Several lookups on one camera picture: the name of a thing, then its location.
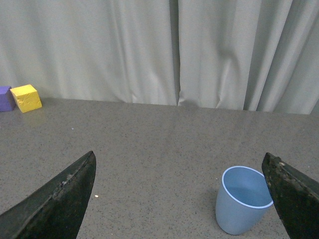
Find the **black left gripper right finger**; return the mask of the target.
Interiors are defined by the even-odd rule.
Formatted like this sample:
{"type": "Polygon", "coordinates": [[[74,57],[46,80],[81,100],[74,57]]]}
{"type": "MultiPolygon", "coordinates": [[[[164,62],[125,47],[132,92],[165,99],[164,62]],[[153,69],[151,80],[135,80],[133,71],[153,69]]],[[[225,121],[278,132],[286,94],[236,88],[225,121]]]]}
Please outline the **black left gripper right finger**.
{"type": "Polygon", "coordinates": [[[291,239],[319,237],[319,183],[270,153],[262,171],[276,211],[291,239]]]}

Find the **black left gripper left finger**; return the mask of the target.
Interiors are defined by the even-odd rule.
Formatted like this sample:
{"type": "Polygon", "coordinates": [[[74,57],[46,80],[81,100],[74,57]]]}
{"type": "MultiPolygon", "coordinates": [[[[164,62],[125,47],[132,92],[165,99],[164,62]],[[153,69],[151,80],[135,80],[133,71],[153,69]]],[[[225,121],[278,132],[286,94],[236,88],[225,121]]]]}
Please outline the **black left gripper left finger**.
{"type": "Polygon", "coordinates": [[[75,239],[96,175],[96,157],[87,152],[27,198],[0,216],[2,239],[75,239]]]}

